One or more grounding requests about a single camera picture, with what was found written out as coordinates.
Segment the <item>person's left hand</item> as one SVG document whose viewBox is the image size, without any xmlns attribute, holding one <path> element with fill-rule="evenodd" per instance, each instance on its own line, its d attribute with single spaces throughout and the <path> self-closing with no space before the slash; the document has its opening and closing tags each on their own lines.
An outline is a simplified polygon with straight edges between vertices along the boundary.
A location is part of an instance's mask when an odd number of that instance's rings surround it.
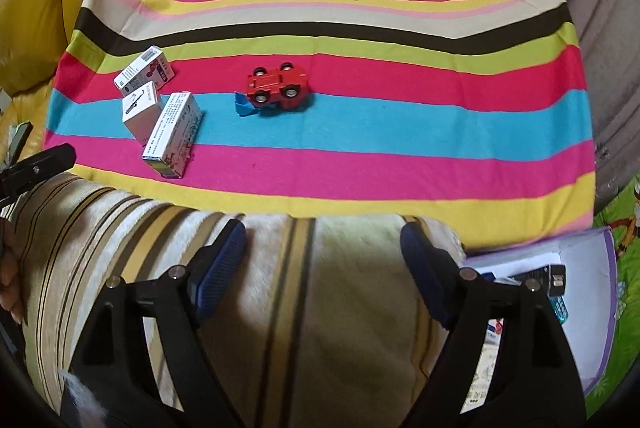
<svg viewBox="0 0 640 428">
<path fill-rule="evenodd" d="M 13 226 L 1 219 L 1 309 L 9 312 L 16 324 L 22 324 L 24 319 L 19 262 Z"/>
</svg>

